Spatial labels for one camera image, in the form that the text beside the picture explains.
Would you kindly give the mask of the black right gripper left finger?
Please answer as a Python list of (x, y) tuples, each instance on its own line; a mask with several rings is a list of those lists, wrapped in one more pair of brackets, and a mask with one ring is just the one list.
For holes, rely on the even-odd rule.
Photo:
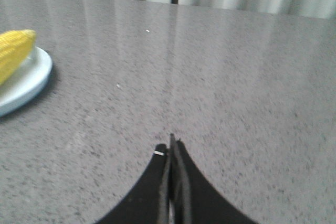
[(169, 223), (171, 160), (165, 144), (158, 144), (141, 177), (97, 223)]

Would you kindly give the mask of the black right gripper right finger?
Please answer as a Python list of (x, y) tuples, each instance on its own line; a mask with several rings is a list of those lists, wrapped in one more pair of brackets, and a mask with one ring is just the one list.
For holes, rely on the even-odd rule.
[(170, 134), (170, 199), (174, 223), (256, 223), (227, 201)]

